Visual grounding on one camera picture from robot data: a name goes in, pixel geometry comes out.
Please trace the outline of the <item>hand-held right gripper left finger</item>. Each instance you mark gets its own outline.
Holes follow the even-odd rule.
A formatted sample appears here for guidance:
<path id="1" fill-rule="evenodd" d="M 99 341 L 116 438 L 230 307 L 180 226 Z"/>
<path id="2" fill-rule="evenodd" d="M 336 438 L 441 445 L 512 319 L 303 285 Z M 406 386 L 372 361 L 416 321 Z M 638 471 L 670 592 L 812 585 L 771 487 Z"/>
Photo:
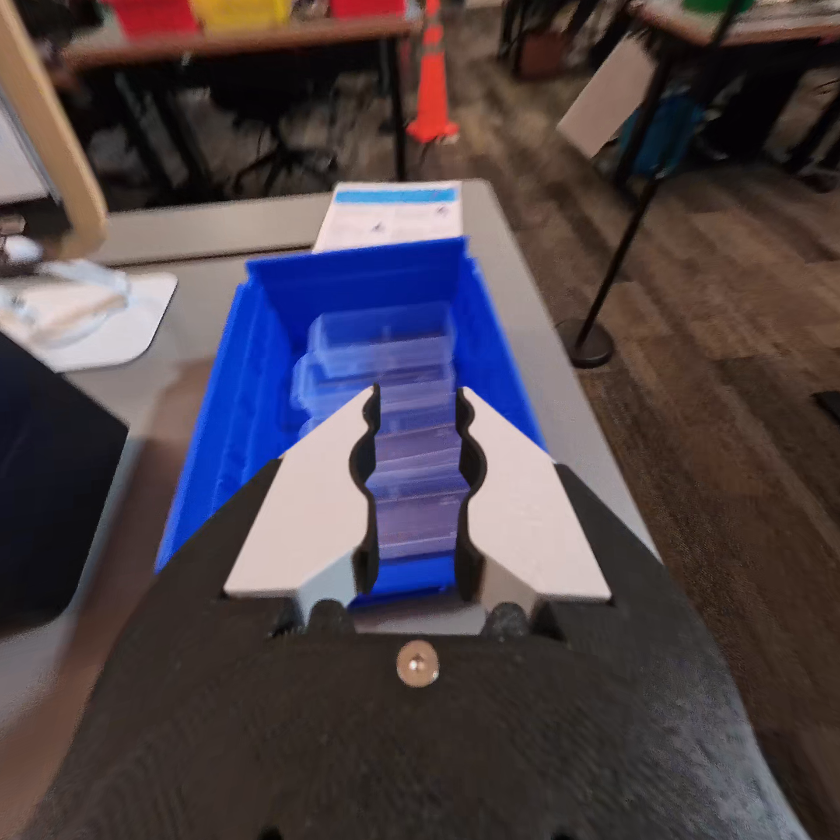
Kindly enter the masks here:
<path id="1" fill-rule="evenodd" d="M 290 447 L 224 584 L 230 598 L 290 598 L 348 606 L 380 569 L 375 469 L 381 389 L 373 384 Z"/>

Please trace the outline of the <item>blue plastic bin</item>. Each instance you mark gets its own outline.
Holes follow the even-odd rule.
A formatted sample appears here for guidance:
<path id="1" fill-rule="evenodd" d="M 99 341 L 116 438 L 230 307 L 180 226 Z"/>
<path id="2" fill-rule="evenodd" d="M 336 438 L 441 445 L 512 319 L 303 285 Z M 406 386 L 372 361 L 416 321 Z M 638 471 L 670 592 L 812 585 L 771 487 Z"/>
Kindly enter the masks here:
<path id="1" fill-rule="evenodd" d="M 467 238 L 253 259 L 237 286 L 154 563 L 172 556 L 263 466 L 298 441 L 292 368 L 324 312 L 444 301 L 457 386 L 547 449 Z"/>

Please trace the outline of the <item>row of clear plastic drawers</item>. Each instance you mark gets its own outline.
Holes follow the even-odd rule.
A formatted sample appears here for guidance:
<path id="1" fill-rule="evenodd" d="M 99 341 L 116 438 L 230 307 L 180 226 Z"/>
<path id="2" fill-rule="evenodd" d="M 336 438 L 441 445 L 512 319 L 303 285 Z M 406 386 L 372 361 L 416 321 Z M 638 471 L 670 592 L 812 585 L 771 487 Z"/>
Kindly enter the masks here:
<path id="1" fill-rule="evenodd" d="M 290 381 L 290 406 L 307 418 L 299 438 L 367 387 L 381 392 L 375 468 L 382 564 L 452 553 L 467 484 L 455 427 L 456 328 L 444 301 L 329 311 L 308 330 Z"/>

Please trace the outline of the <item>black drawer cabinet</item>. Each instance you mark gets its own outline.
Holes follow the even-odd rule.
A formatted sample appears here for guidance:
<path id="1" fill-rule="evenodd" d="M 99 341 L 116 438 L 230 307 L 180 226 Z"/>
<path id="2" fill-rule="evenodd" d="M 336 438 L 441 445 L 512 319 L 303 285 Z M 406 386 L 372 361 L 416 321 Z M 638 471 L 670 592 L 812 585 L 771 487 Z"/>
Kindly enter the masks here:
<path id="1" fill-rule="evenodd" d="M 1 627 L 47 622 L 77 591 L 128 428 L 1 337 Z"/>

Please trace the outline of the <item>white monitor stand base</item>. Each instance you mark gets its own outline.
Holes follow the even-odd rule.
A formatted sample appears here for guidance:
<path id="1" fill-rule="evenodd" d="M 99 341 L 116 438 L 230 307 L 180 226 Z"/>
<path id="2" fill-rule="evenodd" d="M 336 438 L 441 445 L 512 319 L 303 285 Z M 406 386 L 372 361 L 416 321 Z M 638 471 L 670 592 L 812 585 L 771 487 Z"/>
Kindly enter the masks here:
<path id="1" fill-rule="evenodd" d="M 2 279 L 2 335 L 57 373 L 127 364 L 150 348 L 176 289 L 170 272 L 42 263 Z"/>

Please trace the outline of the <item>black stanchion pole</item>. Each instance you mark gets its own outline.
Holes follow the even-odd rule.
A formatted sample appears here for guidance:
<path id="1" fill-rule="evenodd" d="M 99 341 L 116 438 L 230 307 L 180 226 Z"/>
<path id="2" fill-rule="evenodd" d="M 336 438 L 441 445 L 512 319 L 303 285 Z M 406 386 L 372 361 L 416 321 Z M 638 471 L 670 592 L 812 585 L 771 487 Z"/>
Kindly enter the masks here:
<path id="1" fill-rule="evenodd" d="M 633 214 L 630 216 L 586 317 L 564 320 L 557 326 L 561 342 L 574 368 L 591 370 L 605 365 L 614 355 L 615 343 L 612 336 L 596 321 L 651 202 L 659 187 L 676 168 L 676 153 L 682 140 L 688 138 L 689 130 L 696 125 L 696 110 L 707 97 L 711 80 L 721 63 L 720 52 L 723 42 L 732 26 L 733 19 L 739 13 L 740 6 L 741 2 L 731 1 L 719 19 L 706 48 L 704 63 L 697 70 L 689 92 L 684 95 L 682 101 L 678 102 L 679 106 L 675 109 L 675 115 L 670 121 L 671 131 L 661 146 L 656 170 L 647 179 L 636 201 Z"/>

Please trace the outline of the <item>white box with blue label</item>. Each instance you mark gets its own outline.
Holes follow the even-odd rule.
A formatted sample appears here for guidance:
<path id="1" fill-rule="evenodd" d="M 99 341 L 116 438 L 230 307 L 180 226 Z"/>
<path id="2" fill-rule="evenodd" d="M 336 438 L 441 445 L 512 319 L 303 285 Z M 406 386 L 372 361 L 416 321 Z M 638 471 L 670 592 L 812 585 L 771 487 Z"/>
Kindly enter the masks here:
<path id="1" fill-rule="evenodd" d="M 462 182 L 340 182 L 314 253 L 460 238 Z"/>

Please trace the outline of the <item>black office chair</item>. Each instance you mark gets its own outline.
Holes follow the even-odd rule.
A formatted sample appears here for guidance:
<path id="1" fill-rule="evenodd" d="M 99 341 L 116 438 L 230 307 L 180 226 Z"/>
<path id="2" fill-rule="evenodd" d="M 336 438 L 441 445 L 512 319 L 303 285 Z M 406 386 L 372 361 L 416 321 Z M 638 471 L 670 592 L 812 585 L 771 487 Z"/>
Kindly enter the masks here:
<path id="1" fill-rule="evenodd" d="M 269 89 L 216 83 L 210 86 L 209 96 L 215 106 L 233 114 L 236 128 L 253 123 L 261 131 L 267 130 L 274 141 L 272 150 L 258 154 L 235 174 L 232 183 L 235 195 L 243 192 L 245 178 L 263 167 L 268 169 L 261 186 L 263 197 L 270 194 L 280 175 L 293 172 L 309 176 L 328 190 L 333 188 L 338 171 L 336 153 L 326 147 L 291 145 L 281 127 L 283 119 L 298 115 L 312 104 L 310 88 Z"/>

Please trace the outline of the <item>blue bag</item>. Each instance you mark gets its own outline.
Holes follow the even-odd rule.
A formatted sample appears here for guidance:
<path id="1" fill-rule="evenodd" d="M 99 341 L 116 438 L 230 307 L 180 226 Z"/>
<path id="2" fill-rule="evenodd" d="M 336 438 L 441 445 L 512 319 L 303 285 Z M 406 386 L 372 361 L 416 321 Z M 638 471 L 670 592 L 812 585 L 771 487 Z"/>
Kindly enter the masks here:
<path id="1" fill-rule="evenodd" d="M 664 97 L 632 163 L 631 175 L 649 177 L 662 167 L 666 172 L 673 171 L 684 158 L 705 113 L 687 92 Z"/>

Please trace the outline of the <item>white board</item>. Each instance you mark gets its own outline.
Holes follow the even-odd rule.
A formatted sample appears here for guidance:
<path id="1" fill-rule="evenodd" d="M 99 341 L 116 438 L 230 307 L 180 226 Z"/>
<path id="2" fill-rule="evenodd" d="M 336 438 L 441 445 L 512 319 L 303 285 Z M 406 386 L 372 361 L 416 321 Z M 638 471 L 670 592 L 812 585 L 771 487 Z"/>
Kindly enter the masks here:
<path id="1" fill-rule="evenodd" d="M 643 38 L 624 37 L 559 121 L 561 137 L 593 159 L 641 106 L 655 69 Z"/>

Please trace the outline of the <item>beige curved panel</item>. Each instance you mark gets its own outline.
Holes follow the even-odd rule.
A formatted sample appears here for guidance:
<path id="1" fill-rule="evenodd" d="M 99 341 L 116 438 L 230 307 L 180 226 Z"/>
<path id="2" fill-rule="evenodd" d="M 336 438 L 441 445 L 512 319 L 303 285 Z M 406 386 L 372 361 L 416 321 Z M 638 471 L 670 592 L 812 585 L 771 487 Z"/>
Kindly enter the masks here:
<path id="1" fill-rule="evenodd" d="M 1 19 L 2 94 L 69 223 L 69 230 L 47 245 L 47 254 L 51 259 L 88 257 L 107 238 L 107 204 L 13 2 L 1 2 Z"/>

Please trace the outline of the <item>orange traffic cone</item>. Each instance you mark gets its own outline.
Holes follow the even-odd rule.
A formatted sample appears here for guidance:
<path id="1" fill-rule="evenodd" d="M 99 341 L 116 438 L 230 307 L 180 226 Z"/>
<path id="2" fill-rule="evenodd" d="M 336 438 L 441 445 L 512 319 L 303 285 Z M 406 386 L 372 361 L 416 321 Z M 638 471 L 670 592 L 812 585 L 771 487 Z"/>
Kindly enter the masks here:
<path id="1" fill-rule="evenodd" d="M 441 3 L 426 1 L 416 117 L 406 126 L 408 136 L 426 146 L 454 142 L 459 126 L 450 118 Z"/>

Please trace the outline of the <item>brown plant pot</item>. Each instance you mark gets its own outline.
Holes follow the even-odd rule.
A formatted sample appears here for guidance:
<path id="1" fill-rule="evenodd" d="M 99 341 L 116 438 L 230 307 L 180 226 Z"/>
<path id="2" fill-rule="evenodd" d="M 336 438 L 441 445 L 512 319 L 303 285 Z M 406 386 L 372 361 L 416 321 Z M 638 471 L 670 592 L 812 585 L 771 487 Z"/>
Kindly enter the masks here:
<path id="1" fill-rule="evenodd" d="M 556 78 L 565 68 L 573 36 L 566 30 L 531 31 L 520 37 L 513 73 L 521 81 Z"/>

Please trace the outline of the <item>wooden background table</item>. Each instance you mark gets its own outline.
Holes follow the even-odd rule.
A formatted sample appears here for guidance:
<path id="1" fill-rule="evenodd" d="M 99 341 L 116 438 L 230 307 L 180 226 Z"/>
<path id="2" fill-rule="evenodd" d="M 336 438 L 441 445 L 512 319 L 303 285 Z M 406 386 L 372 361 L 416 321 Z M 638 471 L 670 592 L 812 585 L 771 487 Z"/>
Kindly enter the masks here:
<path id="1" fill-rule="evenodd" d="M 689 10 L 682 2 L 631 2 L 629 11 L 645 25 L 687 42 L 708 46 L 722 13 Z M 816 39 L 838 41 L 839 2 L 755 2 L 730 23 L 722 44 L 726 47 L 784 43 Z"/>
<path id="2" fill-rule="evenodd" d="M 217 57 L 277 52 L 289 49 L 328 47 L 350 43 L 382 43 L 391 82 L 394 123 L 395 177 L 404 182 L 406 130 L 397 43 L 418 36 L 420 17 L 374 15 L 369 17 L 321 17 L 293 20 L 267 29 L 234 29 L 220 33 L 163 33 L 130 38 L 117 23 L 110 22 L 90 35 L 78 36 L 61 51 L 69 70 L 150 65 L 183 57 Z"/>

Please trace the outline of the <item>yellow plastic bin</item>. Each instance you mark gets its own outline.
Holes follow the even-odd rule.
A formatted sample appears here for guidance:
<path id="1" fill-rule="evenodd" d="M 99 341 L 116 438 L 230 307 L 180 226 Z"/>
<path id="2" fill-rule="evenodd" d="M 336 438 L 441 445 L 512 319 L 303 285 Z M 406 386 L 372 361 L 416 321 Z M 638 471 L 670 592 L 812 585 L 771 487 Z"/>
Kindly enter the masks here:
<path id="1" fill-rule="evenodd" d="M 293 1 L 190 1 L 205 32 L 262 31 L 284 25 Z"/>

